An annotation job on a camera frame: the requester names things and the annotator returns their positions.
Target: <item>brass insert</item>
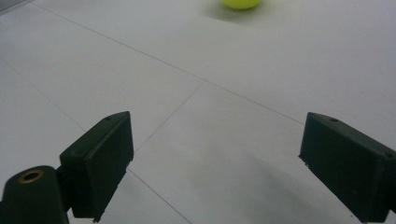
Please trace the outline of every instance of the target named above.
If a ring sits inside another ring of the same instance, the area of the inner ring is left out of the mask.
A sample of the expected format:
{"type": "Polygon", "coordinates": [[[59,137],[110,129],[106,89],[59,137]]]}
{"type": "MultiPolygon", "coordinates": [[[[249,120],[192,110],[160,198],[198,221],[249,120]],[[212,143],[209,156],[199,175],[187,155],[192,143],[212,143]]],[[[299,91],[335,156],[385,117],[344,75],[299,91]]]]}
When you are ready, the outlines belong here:
{"type": "Polygon", "coordinates": [[[18,182],[20,184],[30,184],[37,181],[37,179],[41,178],[43,175],[44,172],[42,170],[32,170],[21,175],[20,178],[18,178],[18,182]]]}

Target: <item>white floor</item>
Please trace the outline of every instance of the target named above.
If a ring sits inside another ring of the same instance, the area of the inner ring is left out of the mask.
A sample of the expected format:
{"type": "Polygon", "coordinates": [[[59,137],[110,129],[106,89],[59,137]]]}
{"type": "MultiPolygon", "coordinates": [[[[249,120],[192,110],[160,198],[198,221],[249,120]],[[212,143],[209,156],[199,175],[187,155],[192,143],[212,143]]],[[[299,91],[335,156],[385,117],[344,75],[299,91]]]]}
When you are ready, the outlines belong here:
{"type": "Polygon", "coordinates": [[[129,110],[135,158],[100,223],[359,223],[297,156],[308,111],[396,149],[395,12],[393,0],[8,9],[0,190],[19,171],[59,166],[93,124],[129,110]]]}

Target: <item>white tile floor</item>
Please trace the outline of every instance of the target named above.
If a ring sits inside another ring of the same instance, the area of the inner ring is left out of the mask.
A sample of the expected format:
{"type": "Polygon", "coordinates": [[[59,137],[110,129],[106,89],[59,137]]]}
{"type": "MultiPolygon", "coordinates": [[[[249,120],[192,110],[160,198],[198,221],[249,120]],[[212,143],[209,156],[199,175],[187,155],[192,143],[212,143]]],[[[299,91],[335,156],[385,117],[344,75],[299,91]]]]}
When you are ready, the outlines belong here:
{"type": "Polygon", "coordinates": [[[0,189],[130,110],[135,159],[101,223],[359,223],[297,155],[308,111],[396,149],[396,2],[262,1],[0,13],[0,189]]]}

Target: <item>tile grout line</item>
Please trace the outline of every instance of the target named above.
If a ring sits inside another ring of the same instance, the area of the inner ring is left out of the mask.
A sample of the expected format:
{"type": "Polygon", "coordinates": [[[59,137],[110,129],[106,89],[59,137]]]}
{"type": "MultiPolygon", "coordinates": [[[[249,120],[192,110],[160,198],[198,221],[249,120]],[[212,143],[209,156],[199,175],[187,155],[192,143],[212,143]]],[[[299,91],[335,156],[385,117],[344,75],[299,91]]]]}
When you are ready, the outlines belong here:
{"type": "Polygon", "coordinates": [[[160,129],[161,129],[161,127],[170,119],[170,118],[172,118],[175,114],[176,114],[176,112],[184,105],[184,104],[186,104],[186,102],[187,101],[189,101],[190,100],[190,98],[196,93],[196,92],[198,92],[198,90],[199,89],[201,89],[201,87],[203,86],[205,84],[205,81],[203,80],[202,81],[202,83],[201,84],[199,84],[198,85],[198,87],[187,97],[187,99],[183,102],[183,103],[181,103],[176,109],[175,109],[175,111],[170,115],[170,116],[168,116],[168,118],[166,119],[166,120],[164,120],[163,121],[163,123],[161,123],[161,125],[160,126],[158,126],[158,128],[140,145],[140,147],[134,152],[134,154],[136,154],[139,150],[140,150],[140,148],[143,146],[143,145],[145,145],[146,143],[147,143],[147,141],[149,140],[149,139],[151,139],[151,137],[156,133],[156,132],[158,132],[160,129]]]}
{"type": "Polygon", "coordinates": [[[146,52],[144,52],[144,51],[142,51],[142,50],[140,50],[140,49],[136,49],[136,48],[131,47],[131,46],[127,45],[127,44],[124,44],[124,43],[122,43],[122,42],[120,42],[120,41],[118,41],[118,40],[116,40],[116,39],[114,39],[114,38],[112,38],[112,37],[110,37],[110,36],[101,34],[101,33],[97,32],[97,31],[95,31],[95,30],[93,30],[93,29],[91,29],[91,28],[89,28],[89,27],[87,27],[87,26],[85,26],[85,25],[82,25],[82,24],[80,24],[80,23],[78,23],[78,22],[69,20],[69,19],[67,19],[67,18],[64,17],[64,16],[61,16],[61,15],[55,13],[55,12],[49,11],[49,10],[47,10],[46,8],[43,8],[43,7],[39,6],[39,5],[36,5],[35,3],[31,3],[31,4],[34,5],[35,7],[39,7],[39,8],[41,8],[41,9],[47,11],[48,13],[51,13],[51,14],[53,14],[53,15],[59,17],[59,18],[62,18],[62,19],[66,20],[66,21],[69,21],[69,22],[72,22],[73,24],[75,24],[75,25],[77,25],[77,26],[79,26],[79,27],[81,27],[81,28],[84,28],[84,29],[86,29],[86,30],[88,30],[88,31],[91,31],[91,32],[93,32],[93,33],[95,33],[95,34],[97,34],[97,35],[99,35],[99,36],[101,36],[101,37],[104,37],[104,38],[106,38],[106,39],[108,39],[108,40],[111,40],[111,41],[113,41],[113,42],[116,42],[117,44],[122,45],[122,46],[124,46],[124,47],[126,47],[126,48],[128,48],[128,49],[133,49],[133,50],[135,50],[135,51],[137,51],[137,52],[139,52],[139,53],[141,53],[141,54],[144,54],[144,55],[146,55],[146,56],[148,56],[148,57],[150,57],[150,58],[152,58],[152,59],[154,59],[154,60],[156,60],[156,61],[158,61],[158,62],[165,63],[165,64],[167,64],[167,65],[169,65],[169,66],[171,66],[171,67],[173,67],[173,68],[176,68],[176,69],[179,70],[179,71],[185,72],[185,73],[187,73],[187,74],[189,74],[189,75],[191,75],[191,76],[194,76],[194,77],[198,77],[198,76],[196,76],[195,74],[190,73],[189,71],[186,71],[186,70],[184,70],[184,69],[182,69],[182,68],[179,68],[179,67],[177,67],[177,66],[175,66],[175,65],[173,65],[173,64],[171,64],[171,63],[167,63],[166,61],[163,61],[163,60],[158,59],[158,58],[156,58],[156,57],[154,57],[154,56],[152,56],[152,55],[149,55],[149,54],[147,54],[146,52]]]}
{"type": "Polygon", "coordinates": [[[51,99],[44,94],[44,92],[42,90],[40,90],[37,86],[35,86],[32,82],[30,82],[26,77],[24,77],[16,68],[14,68],[11,64],[9,64],[6,60],[4,60],[3,58],[0,58],[1,61],[3,61],[6,65],[8,65],[13,71],[15,71],[17,73],[17,76],[19,76],[20,78],[22,78],[24,81],[26,81],[30,86],[32,86],[36,91],[38,91],[47,101],[49,101],[50,104],[52,104],[53,106],[55,106],[59,111],[61,111],[62,114],[64,114],[67,118],[69,118],[73,123],[75,123],[83,132],[87,132],[83,127],[81,127],[75,120],[73,120],[72,118],[70,118],[70,116],[68,116],[58,105],[56,105],[55,103],[53,103],[51,101],[51,99]]]}
{"type": "Polygon", "coordinates": [[[232,93],[232,94],[238,95],[238,96],[240,96],[240,97],[242,97],[242,98],[244,98],[244,99],[250,101],[251,103],[254,103],[254,104],[256,104],[256,105],[260,105],[260,106],[262,106],[262,107],[264,107],[264,108],[267,108],[267,109],[269,109],[270,111],[273,111],[273,112],[279,114],[280,116],[283,116],[283,117],[285,117],[285,118],[287,118],[287,119],[291,119],[291,120],[293,120],[293,121],[296,121],[297,123],[303,124],[303,123],[300,122],[299,120],[293,119],[293,118],[291,118],[291,117],[289,117],[289,116],[287,116],[287,115],[284,115],[284,114],[282,114],[282,113],[280,113],[280,112],[278,112],[278,111],[272,109],[271,107],[268,107],[268,106],[266,106],[266,105],[262,105],[262,104],[260,104],[260,103],[257,103],[257,102],[255,102],[255,101],[253,101],[253,100],[247,98],[246,96],[243,96],[243,95],[241,95],[241,94],[239,94],[239,93],[236,93],[236,92],[234,92],[234,91],[230,91],[230,90],[228,90],[228,89],[225,89],[224,87],[221,87],[220,85],[218,85],[218,84],[216,84],[216,83],[213,83],[213,82],[211,82],[211,81],[209,81],[209,80],[207,80],[207,79],[205,79],[205,78],[199,77],[198,75],[195,75],[194,73],[191,73],[191,72],[189,72],[189,71],[187,71],[187,70],[185,70],[185,69],[179,68],[179,67],[177,67],[177,66],[175,66],[175,65],[173,65],[173,64],[171,64],[171,63],[168,63],[168,62],[163,61],[163,60],[161,60],[161,59],[159,59],[159,58],[156,58],[156,57],[154,57],[154,56],[152,56],[152,55],[150,55],[150,54],[148,54],[148,53],[146,53],[146,52],[144,52],[144,51],[142,51],[142,50],[140,50],[140,49],[133,48],[133,47],[131,47],[131,46],[127,45],[127,44],[124,44],[124,43],[122,43],[122,42],[120,42],[120,41],[118,41],[118,40],[116,40],[116,39],[114,39],[114,38],[112,38],[112,37],[109,37],[109,36],[107,36],[107,35],[104,35],[104,34],[101,34],[101,33],[97,32],[97,31],[94,31],[93,29],[91,29],[91,28],[89,28],[89,27],[87,27],[87,26],[84,26],[84,25],[82,25],[82,24],[79,24],[78,22],[69,20],[69,19],[67,19],[67,18],[64,17],[64,16],[61,16],[61,15],[55,13],[55,12],[49,11],[49,10],[47,10],[47,9],[45,9],[45,8],[43,8],[43,7],[41,7],[41,6],[39,6],[39,5],[36,5],[35,3],[31,3],[31,4],[34,5],[35,7],[39,7],[39,8],[41,8],[41,9],[47,11],[48,13],[51,13],[51,14],[53,14],[53,15],[59,17],[59,18],[62,18],[62,19],[66,20],[66,21],[69,21],[69,22],[72,22],[72,23],[74,23],[75,25],[77,25],[77,26],[79,26],[79,27],[81,27],[81,28],[84,28],[84,29],[86,29],[86,30],[88,30],[88,31],[91,31],[91,32],[93,32],[93,33],[95,33],[95,34],[97,34],[97,35],[100,35],[100,36],[102,36],[102,37],[104,37],[104,38],[106,38],[106,39],[109,39],[109,40],[111,40],[111,41],[113,41],[113,42],[116,42],[116,43],[118,43],[118,44],[120,44],[120,45],[122,45],[122,46],[124,46],[124,47],[126,47],[126,48],[128,48],[128,49],[135,50],[135,51],[137,51],[137,52],[139,52],[139,53],[141,53],[141,54],[143,54],[143,55],[146,55],[146,56],[148,56],[148,57],[150,57],[150,58],[152,58],[152,59],[154,59],[154,60],[156,60],[156,61],[158,61],[158,62],[165,63],[165,64],[167,64],[167,65],[169,65],[169,66],[171,66],[171,67],[173,67],[173,68],[176,68],[177,70],[179,70],[179,71],[181,71],[181,72],[187,73],[187,74],[189,74],[189,75],[191,75],[191,76],[193,76],[193,77],[196,77],[196,78],[198,78],[198,79],[201,79],[201,80],[203,80],[203,81],[205,81],[205,82],[207,82],[207,83],[210,83],[210,84],[212,84],[212,85],[214,85],[214,86],[217,86],[217,87],[219,87],[219,88],[221,88],[221,89],[223,89],[223,90],[225,90],[225,91],[227,91],[227,92],[230,92],[230,93],[232,93]]]}
{"type": "Polygon", "coordinates": [[[135,174],[132,170],[130,170],[129,168],[127,168],[129,172],[132,173],[132,175],[136,176],[136,178],[138,178],[140,181],[142,181],[143,184],[145,184],[149,189],[151,189],[151,191],[153,193],[155,193],[158,197],[160,197],[166,204],[168,204],[175,212],[177,212],[184,220],[186,220],[188,223],[192,224],[191,221],[189,221],[186,217],[184,217],[179,211],[176,210],[176,208],[174,206],[172,206],[172,204],[170,204],[168,201],[165,200],[165,198],[163,198],[159,193],[157,193],[157,191],[155,191],[152,187],[150,187],[142,178],[140,178],[140,176],[138,176],[137,174],[135,174]]]}

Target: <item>yellow ball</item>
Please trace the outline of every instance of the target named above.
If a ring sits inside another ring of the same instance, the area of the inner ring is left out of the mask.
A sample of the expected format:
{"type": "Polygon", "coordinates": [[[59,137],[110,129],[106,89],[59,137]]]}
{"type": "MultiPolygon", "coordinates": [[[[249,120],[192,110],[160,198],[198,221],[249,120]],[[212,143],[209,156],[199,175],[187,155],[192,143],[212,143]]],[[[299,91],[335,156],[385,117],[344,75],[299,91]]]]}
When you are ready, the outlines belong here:
{"type": "Polygon", "coordinates": [[[222,0],[222,2],[233,9],[248,9],[257,6],[260,0],[222,0]]]}

